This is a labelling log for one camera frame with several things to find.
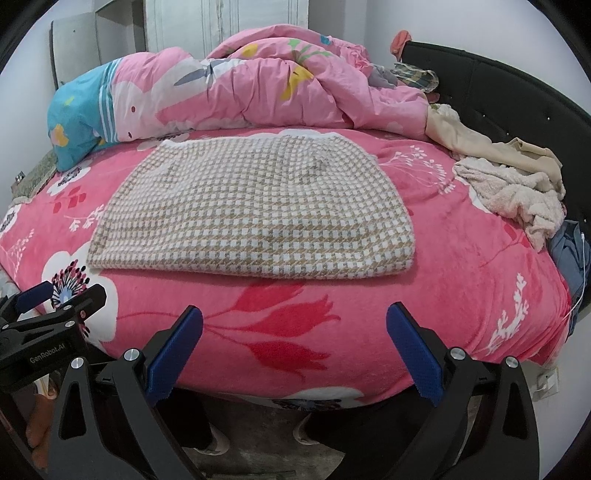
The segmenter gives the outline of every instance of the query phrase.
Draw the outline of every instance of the white stripe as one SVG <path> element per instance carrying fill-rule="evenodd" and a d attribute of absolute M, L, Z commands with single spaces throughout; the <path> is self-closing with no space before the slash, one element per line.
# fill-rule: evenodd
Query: white stripe
<path fill-rule="evenodd" d="M 100 81 L 100 88 L 99 88 L 99 113 L 100 113 L 100 121 L 103 124 L 103 136 L 107 136 L 107 126 L 105 124 L 105 114 L 103 113 L 103 85 L 105 84 L 105 76 L 107 75 L 107 69 L 103 72 L 103 78 Z"/>
<path fill-rule="evenodd" d="M 105 89 L 107 91 L 109 91 L 109 89 L 111 88 L 111 82 L 113 81 L 113 77 L 115 76 L 115 72 L 117 70 L 117 65 L 119 64 L 118 60 L 115 60 L 112 64 L 111 64 L 111 73 L 109 75 L 109 81 L 107 82 Z M 105 95 L 105 104 L 106 104 L 106 110 L 107 110 L 107 120 L 109 121 L 109 128 L 111 130 L 111 143 L 114 143 L 116 138 L 116 132 L 115 129 L 113 128 L 113 125 L 115 124 L 115 119 L 112 118 L 113 115 L 111 115 L 111 109 L 109 108 L 109 95 Z"/>

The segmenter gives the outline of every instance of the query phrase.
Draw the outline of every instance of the gray floor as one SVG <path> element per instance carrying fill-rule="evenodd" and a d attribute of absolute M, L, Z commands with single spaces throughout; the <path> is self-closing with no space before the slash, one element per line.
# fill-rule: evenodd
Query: gray floor
<path fill-rule="evenodd" d="M 209 397 L 203 404 L 210 422 L 232 442 L 231 450 L 219 457 L 187 451 L 207 475 L 296 471 L 297 480 L 324 480 L 343 458 L 325 446 L 303 446 L 294 440 L 292 431 L 304 418 L 302 412 Z"/>

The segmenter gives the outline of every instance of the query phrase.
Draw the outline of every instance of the shoe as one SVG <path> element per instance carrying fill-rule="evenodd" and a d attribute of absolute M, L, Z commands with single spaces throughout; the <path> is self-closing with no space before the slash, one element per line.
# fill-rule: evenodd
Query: shoe
<path fill-rule="evenodd" d="M 219 456 L 223 455 L 230 449 L 230 440 L 211 423 L 209 428 L 212 431 L 213 440 L 205 450 L 195 448 L 198 453 L 202 455 Z"/>
<path fill-rule="evenodd" d="M 308 434 L 306 433 L 306 425 L 308 425 L 308 422 L 310 421 L 311 417 L 312 417 L 312 414 L 308 415 L 306 418 L 304 418 L 304 420 L 299 422 L 299 424 L 296 425 L 296 427 L 294 428 L 294 438 L 296 439 L 296 442 L 301 445 L 319 445 L 320 444 L 320 442 L 317 442 L 316 440 L 312 440 L 310 437 L 308 437 Z"/>

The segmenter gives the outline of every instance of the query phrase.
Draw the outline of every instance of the blue gripper pad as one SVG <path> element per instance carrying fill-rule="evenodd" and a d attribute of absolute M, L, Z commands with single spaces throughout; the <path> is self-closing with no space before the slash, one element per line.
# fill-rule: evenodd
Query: blue gripper pad
<path fill-rule="evenodd" d="M 40 283 L 18 295 L 15 305 L 16 310 L 18 313 L 26 313 L 44 301 L 49 300 L 52 295 L 53 284 L 49 281 Z"/>
<path fill-rule="evenodd" d="M 203 333 L 201 310 L 190 307 L 173 326 L 168 341 L 156 354 L 146 372 L 145 397 L 150 406 L 168 398 L 179 375 Z"/>
<path fill-rule="evenodd" d="M 433 405 L 439 405 L 443 398 L 441 366 L 398 303 L 388 309 L 386 324 L 388 334 L 411 374 L 418 392 L 422 397 L 431 400 Z"/>

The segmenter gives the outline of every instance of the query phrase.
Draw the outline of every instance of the pink comforter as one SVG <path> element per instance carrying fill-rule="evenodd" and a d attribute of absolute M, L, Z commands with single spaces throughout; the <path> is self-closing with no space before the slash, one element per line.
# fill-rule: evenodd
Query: pink comforter
<path fill-rule="evenodd" d="M 22 290 L 53 282 L 47 310 L 102 284 L 107 305 L 86 322 L 85 333 L 113 356 L 143 347 L 188 304 L 198 306 L 205 331 L 180 383 L 264 404 L 352 407 L 408 387 L 411 379 L 385 327 L 395 301 L 448 346 L 478 359 L 515 355 L 545 362 L 556 355 L 566 338 L 570 298 L 548 253 L 536 254 L 517 225 L 486 211 L 454 178 L 453 160 L 440 147 L 384 132 L 338 132 L 376 155 L 410 211 L 417 250 L 406 273 L 291 283 L 87 269 L 96 222 L 158 141 L 95 153 L 54 178 L 32 203 L 13 207 L 0 224 L 0 262 Z M 190 138 L 289 133 L 210 131 Z"/>

